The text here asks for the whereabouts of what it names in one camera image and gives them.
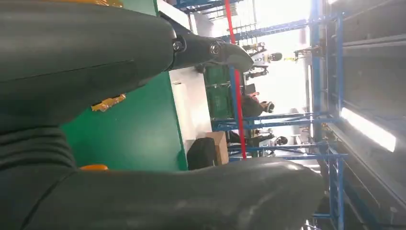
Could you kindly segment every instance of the green panel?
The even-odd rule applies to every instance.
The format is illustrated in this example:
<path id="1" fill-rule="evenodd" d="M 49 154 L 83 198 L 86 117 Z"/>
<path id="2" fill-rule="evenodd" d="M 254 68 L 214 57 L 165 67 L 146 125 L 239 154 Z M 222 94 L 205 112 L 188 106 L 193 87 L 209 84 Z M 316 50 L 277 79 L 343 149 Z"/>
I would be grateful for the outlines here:
<path id="1" fill-rule="evenodd" d="M 206 94 L 211 118 L 226 119 L 233 117 L 233 107 L 229 87 L 207 87 Z"/>
<path id="2" fill-rule="evenodd" d="M 157 0 L 121 0 L 121 2 L 125 9 L 154 16 L 158 15 Z"/>
<path id="3" fill-rule="evenodd" d="M 209 66 L 204 73 L 205 85 L 222 84 L 230 81 L 228 66 Z"/>
<path id="4" fill-rule="evenodd" d="M 187 170 L 167 72 L 106 112 L 89 108 L 63 128 L 78 166 Z"/>

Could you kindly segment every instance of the black bag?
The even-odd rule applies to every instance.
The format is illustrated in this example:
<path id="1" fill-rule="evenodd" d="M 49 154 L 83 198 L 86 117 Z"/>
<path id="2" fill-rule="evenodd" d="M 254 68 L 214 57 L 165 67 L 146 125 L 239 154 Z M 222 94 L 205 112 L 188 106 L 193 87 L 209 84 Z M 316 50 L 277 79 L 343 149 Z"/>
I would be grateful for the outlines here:
<path id="1" fill-rule="evenodd" d="M 216 150 L 213 138 L 199 138 L 187 154 L 189 170 L 216 165 Z"/>

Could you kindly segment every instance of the ceiling light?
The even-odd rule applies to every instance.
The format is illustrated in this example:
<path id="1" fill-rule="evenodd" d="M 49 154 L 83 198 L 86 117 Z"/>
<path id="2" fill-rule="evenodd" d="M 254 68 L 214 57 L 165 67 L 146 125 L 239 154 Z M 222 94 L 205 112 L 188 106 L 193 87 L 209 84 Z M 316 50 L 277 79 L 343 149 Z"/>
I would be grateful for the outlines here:
<path id="1" fill-rule="evenodd" d="M 385 149 L 391 152 L 395 150 L 396 138 L 388 131 L 347 108 L 342 108 L 341 116 L 346 119 L 352 126 L 354 126 L 354 128 L 362 132 L 368 138 L 375 141 Z"/>

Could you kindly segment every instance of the worker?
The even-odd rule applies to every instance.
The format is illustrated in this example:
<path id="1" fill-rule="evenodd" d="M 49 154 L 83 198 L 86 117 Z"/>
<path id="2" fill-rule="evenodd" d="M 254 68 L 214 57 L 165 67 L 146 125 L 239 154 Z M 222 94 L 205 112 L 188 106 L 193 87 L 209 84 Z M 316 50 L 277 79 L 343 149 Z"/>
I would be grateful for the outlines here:
<path id="1" fill-rule="evenodd" d="M 273 113 L 275 105 L 273 102 L 259 102 L 256 97 L 259 93 L 243 95 L 241 98 L 241 107 L 243 117 L 260 116 L 262 112 Z"/>

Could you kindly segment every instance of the green machine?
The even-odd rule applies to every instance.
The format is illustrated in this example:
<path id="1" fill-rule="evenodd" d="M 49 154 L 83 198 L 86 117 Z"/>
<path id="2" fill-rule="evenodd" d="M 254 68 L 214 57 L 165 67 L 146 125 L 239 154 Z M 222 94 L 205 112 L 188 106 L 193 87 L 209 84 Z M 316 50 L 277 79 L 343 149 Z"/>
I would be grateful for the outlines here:
<path id="1" fill-rule="evenodd" d="M 156 0 L 123 0 L 124 8 L 157 15 Z M 78 166 L 110 169 L 187 170 L 169 73 L 127 93 L 106 112 L 89 107 L 63 127 Z"/>

